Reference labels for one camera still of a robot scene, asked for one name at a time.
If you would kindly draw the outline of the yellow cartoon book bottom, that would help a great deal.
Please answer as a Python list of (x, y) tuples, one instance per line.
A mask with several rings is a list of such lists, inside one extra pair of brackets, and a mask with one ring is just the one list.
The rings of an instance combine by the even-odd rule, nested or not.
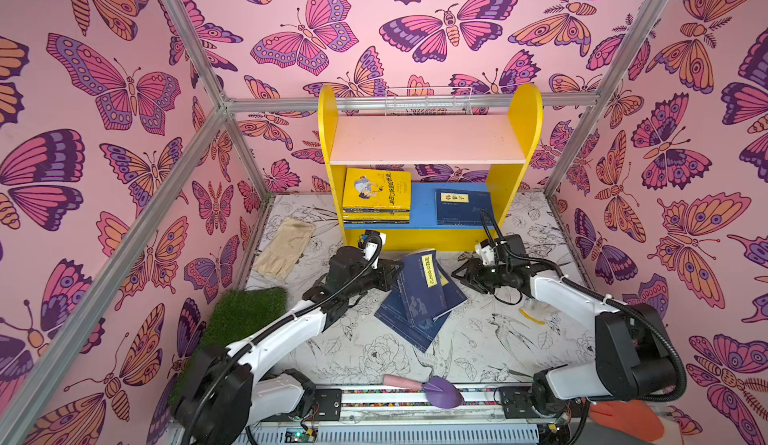
[(348, 168), (342, 196), (345, 212), (400, 212), (411, 209), (409, 172)]

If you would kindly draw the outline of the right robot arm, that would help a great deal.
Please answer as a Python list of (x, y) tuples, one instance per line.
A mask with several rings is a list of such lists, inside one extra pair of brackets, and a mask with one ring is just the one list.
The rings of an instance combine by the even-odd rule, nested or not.
[(526, 400), (537, 415), (556, 417), (578, 400), (585, 420), (598, 403), (666, 403), (682, 397), (684, 364), (654, 307), (629, 305), (574, 282), (555, 262), (527, 255), (491, 213), (481, 210), (479, 218), (486, 238), (454, 278), (477, 291), (514, 289), (521, 299), (554, 307), (594, 336), (591, 361), (533, 375)]

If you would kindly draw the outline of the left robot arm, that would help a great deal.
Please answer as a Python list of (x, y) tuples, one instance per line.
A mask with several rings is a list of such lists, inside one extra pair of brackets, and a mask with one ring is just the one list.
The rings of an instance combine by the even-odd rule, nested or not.
[(297, 372), (267, 373), (304, 342), (320, 335), (351, 308), (351, 299), (390, 290), (404, 266), (384, 259), (386, 237), (366, 231), (343, 246), (327, 274), (283, 316), (229, 345), (198, 350), (187, 368), (172, 416), (183, 444), (231, 444), (250, 425), (274, 415), (308, 412), (314, 386)]

